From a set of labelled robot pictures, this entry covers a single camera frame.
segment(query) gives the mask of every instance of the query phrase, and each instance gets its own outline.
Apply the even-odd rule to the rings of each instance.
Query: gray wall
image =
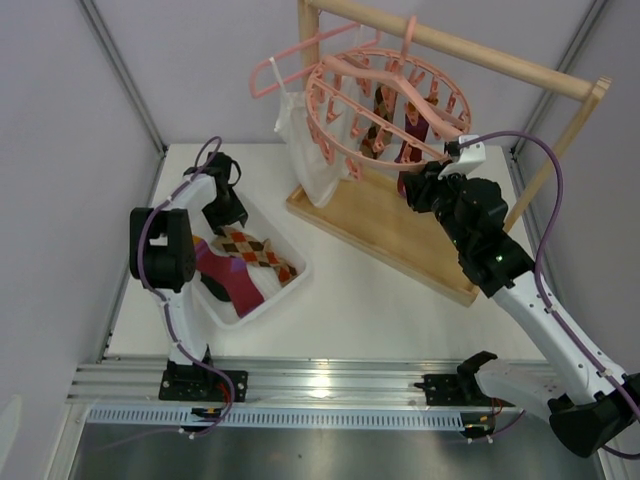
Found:
[[[397,15],[555,66],[591,0],[359,0]],[[253,100],[253,67],[297,41],[295,0],[96,0],[168,143],[277,141],[278,95]],[[321,29],[344,23],[321,16]],[[351,46],[353,36],[341,43]],[[384,45],[399,46],[389,39]],[[442,68],[472,101],[477,131],[520,128],[539,90],[436,52],[412,53]],[[293,73],[297,65],[285,63]],[[265,76],[269,83],[273,77]]]
[[[640,371],[638,19],[640,2],[614,1],[574,72],[590,80],[608,75],[613,85],[562,161],[565,201],[550,246],[568,310],[614,360],[633,372]],[[575,108],[571,101],[556,102],[537,133],[554,141]],[[540,162],[535,146],[527,147],[527,176]],[[543,225],[554,199],[555,182],[549,181],[535,201]],[[628,450],[640,451],[640,429],[636,425],[634,430],[636,439],[628,436]],[[636,475],[630,478],[640,478],[640,469]]]
[[[24,397],[1,476],[31,480],[105,330],[157,156],[73,1],[1,2],[0,65],[0,408]]]

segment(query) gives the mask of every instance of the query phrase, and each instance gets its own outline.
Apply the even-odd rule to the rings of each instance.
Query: wooden clothes rack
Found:
[[[332,13],[400,38],[404,36],[407,28],[406,18],[347,0],[297,0],[297,2],[300,41],[307,40],[318,33],[320,11]],[[591,83],[424,25],[415,26],[412,40],[419,45],[580,102],[581,106],[577,113],[553,146],[558,158],[567,151],[611,84],[611,80],[606,77],[600,77],[595,83]],[[301,56],[303,68],[317,63],[320,60],[319,45],[316,43],[304,49],[301,51]],[[524,213],[552,172],[553,165],[551,160],[547,159],[509,212],[505,221],[506,231],[509,231]],[[390,192],[397,196],[395,182],[382,178],[376,172],[367,171],[362,183],[364,185],[354,186],[349,182],[343,182],[330,204],[324,209],[313,207],[301,188],[291,194],[287,199],[287,205],[293,213],[320,228],[373,254],[419,281],[436,287],[454,300],[470,305],[477,296],[478,289],[474,288],[462,274],[457,264],[457,253],[453,246],[445,245],[443,242],[444,233],[435,219],[431,215],[416,215],[409,208],[399,207],[394,207],[392,213],[387,212],[381,218],[380,212],[375,208],[380,201],[363,204],[362,200],[357,199],[367,192],[366,195],[382,196],[384,201],[393,201]],[[345,214],[356,206],[359,207],[357,214],[355,212],[354,215]],[[420,248],[420,245],[423,246],[422,248],[431,248],[432,251],[423,255],[407,252],[413,247]]]

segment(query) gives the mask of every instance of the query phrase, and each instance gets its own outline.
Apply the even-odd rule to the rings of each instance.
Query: white plastic basket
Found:
[[[200,274],[196,272],[196,277],[194,278],[194,297],[196,302],[200,304],[202,310],[211,317],[217,326],[226,330],[237,329],[254,321],[284,296],[293,292],[311,273],[309,262],[300,249],[291,242],[291,236],[286,233],[284,227],[268,220],[256,204],[239,192],[238,198],[249,214],[247,224],[242,228],[242,231],[260,241],[264,241],[267,238],[270,239],[273,250],[296,268],[298,276],[283,288],[280,286],[280,282],[272,268],[247,265],[249,276],[264,296],[265,301],[255,310],[240,318],[231,302],[222,302],[213,296],[199,280]],[[193,233],[206,240],[210,245],[214,239],[214,234],[208,226],[203,226],[206,223],[203,222],[203,216],[199,217],[197,221],[194,221],[196,219],[192,220]],[[224,255],[224,253],[216,250],[213,251],[217,255]]]

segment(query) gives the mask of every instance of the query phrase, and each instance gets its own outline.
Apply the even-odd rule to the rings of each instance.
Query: pink clothes hanger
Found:
[[[338,35],[340,33],[346,32],[348,30],[352,30],[354,28],[359,28],[360,24],[357,22],[352,22],[352,23],[348,23],[347,25],[344,25],[342,27],[338,27],[338,28],[334,28],[333,30],[329,30],[328,32],[324,32],[324,33],[318,33],[317,35],[305,40],[304,42],[301,42],[297,45],[294,45],[293,47],[290,47],[286,50],[283,50],[282,52],[274,55],[273,57],[267,58],[266,60],[263,60],[262,62],[258,63],[258,65],[255,66],[255,68],[253,69],[253,71],[251,72],[251,75],[249,77],[249,91],[251,92],[251,96],[253,98],[261,98],[264,97],[265,95],[268,95],[271,92],[275,92],[278,88],[279,85],[278,83],[273,83],[272,85],[269,85],[268,87],[263,88],[262,90],[258,90],[256,88],[256,78],[258,76],[258,74],[266,67],[270,67],[271,63],[270,63],[270,59],[275,60],[280,60],[284,57],[288,57],[289,55],[292,55],[296,52],[299,52],[300,50],[303,50],[311,45],[314,45],[322,40],[326,40],[327,38],[330,37],[334,37],[335,35]],[[380,38],[382,37],[382,33],[379,30],[376,30],[376,37],[366,43],[363,43],[362,45],[359,45],[358,48],[369,48],[372,46],[375,46],[378,44],[378,42],[380,42]],[[288,77],[286,77],[283,82],[284,84],[288,84],[291,83],[299,78],[304,77],[305,75],[308,75],[309,73],[311,73],[313,71],[313,69],[316,67],[317,64],[315,65],[311,65],[310,67],[304,68],[302,70],[300,70],[297,73],[294,73],[293,75],[290,75]]]
[[[345,60],[340,60],[333,55],[325,55],[322,58],[322,62],[327,69],[339,74],[347,75],[350,77],[361,78],[365,80],[374,80],[378,83],[383,83],[393,88],[395,91],[402,93],[411,103],[413,103],[424,119],[429,122],[431,128],[435,133],[444,137],[445,140],[450,141],[458,138],[462,132],[456,127],[445,122],[442,117],[451,121],[454,124],[462,123],[457,118],[451,115],[449,109],[442,111],[435,109],[429,105],[420,92],[402,75],[402,69],[407,59],[407,53],[409,52],[409,45],[411,44],[411,38],[413,37],[413,30],[416,25],[416,16],[412,16],[409,19],[407,26],[407,32],[404,37],[404,43],[402,44],[402,50],[400,52],[400,59],[397,66],[392,71],[385,70],[372,70],[368,66],[358,62],[357,60],[345,56]]]
[[[407,22],[407,31],[400,52],[381,48],[356,48],[335,55],[325,55],[309,77],[305,88],[305,97],[308,111],[307,124],[311,137],[320,146],[327,161],[334,161],[336,152],[344,154],[347,167],[355,178],[362,178],[362,168],[365,165],[383,170],[419,171],[426,162],[443,161],[448,158],[448,155],[427,145],[424,141],[418,140],[410,133],[405,132],[404,129],[397,127],[375,111],[360,104],[356,99],[345,95],[335,85],[336,80],[340,83],[343,75],[355,78],[365,97],[371,89],[373,80],[382,84],[382,95],[387,108],[389,108],[387,103],[396,102],[398,95],[406,97],[419,115],[429,123],[432,131],[441,134],[447,140],[455,139],[468,133],[471,129],[469,104],[455,82],[433,65],[418,57],[408,55],[415,25],[416,18],[412,17]],[[384,71],[372,68],[382,61],[385,65]],[[403,76],[406,64],[413,66],[408,78]],[[438,98],[440,84],[451,90],[446,109],[439,109],[435,105],[428,104],[418,92],[417,87],[425,78],[428,78],[427,75],[431,75],[428,98]],[[372,148],[375,151],[380,152],[386,148],[386,142],[382,140],[385,135],[390,133],[396,139],[406,143],[402,158],[408,158],[412,150],[418,149],[422,152],[422,161],[396,163],[381,158],[372,159],[360,151],[341,144],[326,129],[326,125],[332,121],[333,115],[324,115],[326,118],[319,116],[318,107],[327,96],[330,104],[339,102],[345,108],[355,112],[350,130],[352,138],[362,135],[371,128],[371,125],[377,125],[378,134],[372,143]],[[367,121],[369,127],[363,128],[359,121],[361,119]]]

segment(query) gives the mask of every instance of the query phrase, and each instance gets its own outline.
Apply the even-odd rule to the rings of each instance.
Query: wooden rack base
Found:
[[[464,306],[478,295],[442,227],[432,214],[407,207],[394,178],[365,169],[362,181],[340,182],[322,209],[298,187],[287,209]]]

